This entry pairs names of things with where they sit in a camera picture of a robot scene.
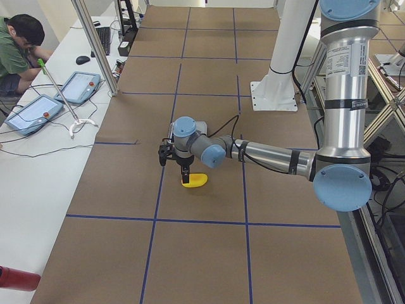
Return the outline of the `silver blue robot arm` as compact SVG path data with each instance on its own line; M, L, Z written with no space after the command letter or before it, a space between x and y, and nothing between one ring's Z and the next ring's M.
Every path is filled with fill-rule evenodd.
M313 183L316 197L338 212L351 212L369 200L369 152L364 147L369 42L378 33L379 1L286 1L268 73L251 83L256 111L294 111L294 69L314 13L321 13L320 41L326 48L324 139L315 152L285 149L233 136L208 136L206 125L180 117L159 149L173 158L188 182L195 159L210 168L225 158L253 162Z

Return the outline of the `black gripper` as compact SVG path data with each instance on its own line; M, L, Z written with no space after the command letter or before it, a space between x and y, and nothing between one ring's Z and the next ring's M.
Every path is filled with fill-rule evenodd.
M189 167L192 165L194 162L194 156L191 155L189 157L180 157L178 155L173 156L175 159L176 163L180 165L181 167L181 174L182 174L182 184L188 184L189 183L189 175L190 175L190 170Z

